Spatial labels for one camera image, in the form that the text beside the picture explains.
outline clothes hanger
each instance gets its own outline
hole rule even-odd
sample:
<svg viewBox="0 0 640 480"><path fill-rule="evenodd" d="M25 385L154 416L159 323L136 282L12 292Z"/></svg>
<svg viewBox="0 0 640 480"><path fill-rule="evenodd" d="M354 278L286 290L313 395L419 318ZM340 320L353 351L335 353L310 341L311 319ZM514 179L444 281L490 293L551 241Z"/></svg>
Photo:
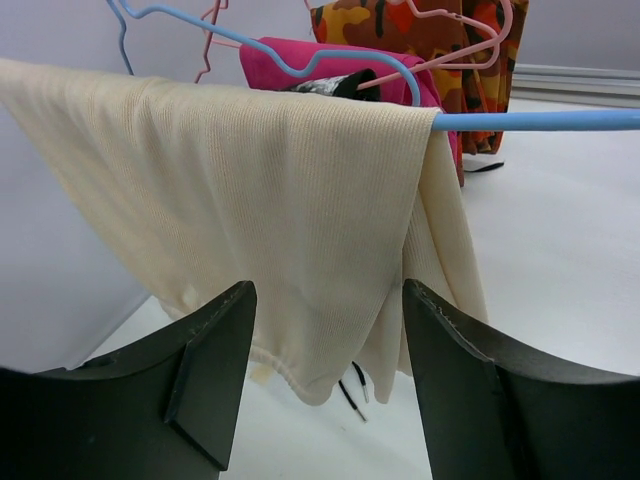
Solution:
<svg viewBox="0 0 640 480"><path fill-rule="evenodd" d="M124 16L122 15L118 7L116 7L115 0L106 0L106 1L120 23L120 35L118 39L120 55L124 60L124 63L127 67L129 74L133 75L133 68L131 67L131 62L129 61L127 50L124 45L124 40L127 33L126 20L124 19ZM176 8L168 7L166 5L156 4L156 5L150 5L140 10L135 10L129 5L129 2L127 0L118 0L118 3L122 7L122 9L127 12L129 16L135 19L141 19L151 13L160 12L160 13L169 15L171 17L175 17L184 22L190 23L191 25L195 25L196 27L200 27L210 32L216 33L222 37L226 37L235 42L248 45L252 48L255 48L258 51L266 53L276 63L276 65L278 65L278 67L283 72L287 73L287 75L291 75L292 77L296 77L296 78L302 78L302 77L308 76L311 72L313 72L315 67L323 58L354 58L354 59L371 60L371 61L378 61L378 62L385 63L400 72L400 77L404 78L407 81L409 90L411 91L412 104L414 106L420 105L420 89L418 87L418 82L416 78L409 71L409 69L402 64L402 62L382 52L367 52L367 51L356 51L356 50L322 50L322 51L316 52L313 55L313 57L311 57L309 64L305 68L303 68L302 70L298 70L287 65L287 63L285 63L284 60L282 60L282 58L278 55L278 53L273 48L263 43L260 43L259 41L254 40L252 38L245 37L244 35L240 35L239 33L236 33L227 28L220 27L218 25L211 25L210 23L207 23L204 20L188 15Z"/></svg>
<svg viewBox="0 0 640 480"><path fill-rule="evenodd" d="M435 16L444 16L447 18L452 18L454 20L458 20L462 23L466 23L467 25L472 25L476 28L479 28L489 34L492 38L489 40L485 40L484 42L476 43L475 45L471 45L469 47L462 48L455 52L447 53L441 57L435 58L433 60L429 60L425 63L421 63L416 65L415 67L410 68L411 72L417 73L422 72L423 70L433 69L438 67L439 69L447 69L447 70L480 70L484 68L491 67L500 56L500 44L504 39L507 38L509 32L511 31L511 26L513 25L513 9L511 7L511 2L509 0L500 0L500 5L502 5L502 10L504 11L504 24L502 26L502 30L500 33L497 33L494 29L485 25L482 22L478 22L477 20L473 20L471 18L465 17L463 15L459 15L457 13L451 13L448 10L437 9L431 10L427 12L419 12L413 0L387 0L389 3L393 3L398 5L402 2L405 2L411 13L413 13L417 18L429 18ZM474 63L446 63L458 58L463 58L467 55L471 55L477 52L481 52L487 48L493 48L493 52L489 60L485 63L474 64ZM376 85L382 85L383 83L390 82L392 80L397 80L398 77L395 73L391 75L387 75L385 77L380 77L370 82L365 82L358 87L358 90L362 90L364 88L374 87Z"/></svg>
<svg viewBox="0 0 640 480"><path fill-rule="evenodd" d="M133 75L131 64L124 47L127 31L126 21L115 5L115 0L106 0L120 23L119 47L127 70ZM409 69L394 58L379 52L362 52L351 50L322 50L317 52L303 70L296 70L287 65L272 48L251 38L245 37L226 28L211 25L197 17L187 15L165 5L152 5L141 10L131 8L127 0L118 0L121 7L133 18L140 19L153 12L162 12L187 23L217 33L231 40L245 43L271 57L288 75L301 78L309 75L322 58L364 58L382 61L401 72L399 77L407 80L413 96L413 105L420 104L420 92L416 79ZM544 113L439 113L432 126L433 130L444 131L610 131L640 130L640 109L599 110L583 112L544 112Z"/></svg>
<svg viewBox="0 0 640 480"><path fill-rule="evenodd" d="M220 10L226 10L227 8L229 8L229 0L224 0L224 5L222 5L221 0L214 0L214 2L215 3L213 7L207 10L200 17L201 20L204 20L205 18L207 18L207 16L211 15L212 25L215 25L216 22L218 21L218 14L220 13ZM312 7L309 4L309 0L304 0L304 5L307 8L307 10L311 10ZM204 61L205 68L198 72L198 75L196 76L194 83L199 83L202 76L211 71L211 65L209 61L209 50L211 49L211 44L221 45L223 47L231 47L236 49L240 48L240 44L238 43L232 43L225 40L214 39L211 32L205 32L205 33L206 33L206 40L204 45L204 52L202 53L202 60Z"/></svg>
<svg viewBox="0 0 640 480"><path fill-rule="evenodd" d="M229 0L214 0L213 7L207 10L204 15L200 17L200 20L205 20L207 16L211 15L211 25L215 25L218 21L218 14L220 10L226 10L229 8ZM203 75L211 71L211 63L209 61L209 50L211 50L211 43L213 40L213 32L205 30L205 44L204 51L202 52L202 59L204 60L205 67L198 72L194 83L200 83L200 79Z"/></svg>

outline cream knit fabric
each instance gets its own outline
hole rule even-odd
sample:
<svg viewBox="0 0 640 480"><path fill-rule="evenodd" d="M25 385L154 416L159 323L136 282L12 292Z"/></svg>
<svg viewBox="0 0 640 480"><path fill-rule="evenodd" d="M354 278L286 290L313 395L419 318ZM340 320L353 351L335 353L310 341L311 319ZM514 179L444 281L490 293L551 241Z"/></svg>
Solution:
<svg viewBox="0 0 640 480"><path fill-rule="evenodd" d="M0 81L87 221L174 318L255 282L252 358L304 402L326 401L352 360L387 401L410 372L405 278L486 318L434 109L10 60Z"/></svg>

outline pink cloth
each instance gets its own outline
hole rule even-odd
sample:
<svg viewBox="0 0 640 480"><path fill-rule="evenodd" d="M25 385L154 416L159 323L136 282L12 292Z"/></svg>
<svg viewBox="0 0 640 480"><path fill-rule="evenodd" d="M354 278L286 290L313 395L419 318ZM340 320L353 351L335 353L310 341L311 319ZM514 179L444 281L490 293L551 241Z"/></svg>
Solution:
<svg viewBox="0 0 640 480"><path fill-rule="evenodd" d="M296 69L305 68L309 64L309 60L311 60L313 54L319 50L377 51L370 48L353 47L350 45L320 44L272 37L261 38L260 42L273 48L287 65ZM421 58L413 55L390 52L382 53L397 59L408 68L418 63L424 63ZM293 77L283 72L267 54L246 45L240 47L240 63L242 64L242 69L244 70L249 87L258 90L282 90L308 80L348 75L367 68L376 72L378 77L396 73L393 67L371 60L323 58L309 76L302 78ZM418 80L418 87L420 88L420 106L442 108L440 96L433 82L431 72L423 70L416 75L416 79ZM409 90L407 82L402 78L380 85L380 95L383 102L407 106L411 105L411 91ZM456 132L449 132L449 143L451 144L451 151L455 159L457 158L456 154L458 149Z"/></svg>

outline camouflage cloth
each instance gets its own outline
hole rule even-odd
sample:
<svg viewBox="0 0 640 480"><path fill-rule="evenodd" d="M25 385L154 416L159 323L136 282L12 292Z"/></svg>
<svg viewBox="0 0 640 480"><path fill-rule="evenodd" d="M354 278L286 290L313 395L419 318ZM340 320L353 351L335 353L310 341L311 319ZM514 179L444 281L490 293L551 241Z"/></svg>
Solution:
<svg viewBox="0 0 640 480"><path fill-rule="evenodd" d="M498 0L415 0L420 11L444 8L474 18L500 31L504 12ZM511 0L513 27L500 46L499 60L484 70L433 70L444 109L449 113L506 112L513 69L529 0ZM319 43L354 45L431 60L484 41L487 36L471 26L444 17L416 18L405 2L338 0L311 10L311 24ZM491 51L462 59L482 63ZM463 132L458 136L459 155L496 153L502 132Z"/></svg>

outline pink hanger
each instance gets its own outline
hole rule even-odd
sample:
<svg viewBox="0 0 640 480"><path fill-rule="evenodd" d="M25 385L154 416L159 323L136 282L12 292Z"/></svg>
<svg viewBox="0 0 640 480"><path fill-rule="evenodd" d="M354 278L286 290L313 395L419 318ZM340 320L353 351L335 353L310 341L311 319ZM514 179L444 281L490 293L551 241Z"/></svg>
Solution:
<svg viewBox="0 0 640 480"><path fill-rule="evenodd" d="M413 15L416 18L429 18L429 17L436 17L436 16L442 16L442 17L447 17L447 18L451 18L453 20L458 20L461 23L465 23L467 25L471 25L473 27L478 28L479 30L482 30L484 32L486 32L491 38L489 40L485 40L484 42L480 42L478 44L475 45L471 45L469 47L457 50L455 52L451 52L451 53L447 53L446 55L443 55L441 57L435 58L433 60L429 60L428 62L425 63L421 63L416 65L413 68L410 68L409 70L413 73L417 73L417 72L421 72L423 70L427 70L427 69L433 69L435 67L438 67L440 69L447 69L447 70L481 70L484 68L489 68L491 67L497 60L498 57L500 56L500 43L502 43L502 41L507 38L507 36L509 35L509 31L511 30L511 26L513 25L513 10L511 7L511 2L510 0L500 0L500 4L502 5L502 9L504 11L504 25L502 27L502 30L500 31L500 33L497 33L493 28L491 28L489 25L486 25L482 22L479 22L477 20L474 20L472 18L469 17L465 17L464 15L459 15L457 13L451 13L448 10L445 10L443 8L439 8L436 10L429 10L426 12L420 12L418 11L415 3L413 0L386 0L388 3L392 4L392 5L399 5L403 2L407 3L407 6L409 7L409 10L411 10L411 13L413 13ZM213 6L213 8L209 9L202 17L202 19L206 18L206 16L209 13L213 13L212 15L212 20L211 23L215 24L215 22L217 21L218 18L218 12L220 9L226 9L229 6L229 0L225 0L225 6L222 7L220 4L222 2L222 0L215 0L215 5ZM309 4L309 0L304 0L304 5L308 10L311 10L311 5ZM196 83L198 83L198 81L200 80L200 77L204 74L207 73L209 71L211 71L211 67L209 65L209 59L208 59L208 52L209 52L209 47L211 45L211 43L217 44L217 45L223 45L226 47L232 47L232 48L240 48L240 45L237 43L233 43L233 42L228 42L228 41L224 41L224 40L216 40L216 39L212 39L212 35L211 32L208 32L207 34L207 43L205 45L205 50L204 50L204 54L203 54L203 58L205 61L205 65L207 65L207 69L201 71L198 74L198 78L196 79ZM459 58L463 58L467 55L471 55L473 53L477 53L477 52L481 52L482 50L485 50L487 48L492 48L493 51L491 53L491 57L489 58L489 60L485 63L480 63L480 64L476 64L476 63L446 63L446 62L450 62L452 60L457 60ZM362 90L365 88L370 88L376 85L381 85L383 83L387 83L393 80L396 80L398 78L402 78L402 75L400 73L393 73L391 75L387 75L385 77L380 77L377 78L375 80L372 80L370 82L365 82L362 83L359 87L358 90Z"/></svg>
<svg viewBox="0 0 640 480"><path fill-rule="evenodd" d="M208 15L211 15L211 25L215 25L216 22L218 21L218 14L220 13L220 10L226 10L227 8L229 8L229 0L214 0L213 7L207 10L204 13L204 15L200 17L200 20L204 20L205 18L207 18ZM204 51L202 52L202 59L204 60L205 68L203 68L198 72L198 75L196 76L196 79L195 79L195 83L199 83L202 76L205 73L209 73L211 71L211 63L209 62L209 50L211 49L211 43L217 43L220 45L225 45L227 47L234 46L231 42L224 42L222 40L212 41L213 32L210 32L208 30L205 31L205 37L206 37L206 40L204 44Z"/></svg>
<svg viewBox="0 0 640 480"><path fill-rule="evenodd" d="M469 17L465 17L463 15L459 15L457 13L451 13L448 10L439 8L437 10L430 10L428 12L420 12L416 8L413 0L387 0L389 3L393 3L394 5L399 5L405 1L411 10L411 13L415 15L416 18L428 18L435 16L444 16L448 18L452 18L454 20L458 20L462 23L466 23L468 25L472 25L480 30L487 32L491 38L489 40L485 40L484 42L477 43L475 45L471 45L470 47L466 47L455 52L447 53L439 58L435 58L433 60L429 60L428 62L421 63L409 69L410 72L417 73L422 72L423 70L432 69L434 67L438 67L440 69L447 70L481 70L484 68L489 68L498 60L500 56L500 44L502 41L507 38L509 35L509 31L511 30L511 26L513 25L513 10L511 7L511 2L509 0L500 0L500 4L502 5L502 9L504 11L504 25L502 26L502 30L500 33L497 33L493 28L485 25L482 22L478 22L477 20L473 20ZM480 52L486 48L493 48L493 52L491 54L491 58L485 63L475 64L475 63L447 63L452 60L457 60L458 58L465 57L467 55L471 55L473 53ZM374 87L376 85L382 85L383 83L390 82L392 80L396 80L398 78L402 78L402 75L399 73L392 73L391 75L387 75L385 77L380 77L370 82L362 83L358 86L358 90L362 90L365 88Z"/></svg>

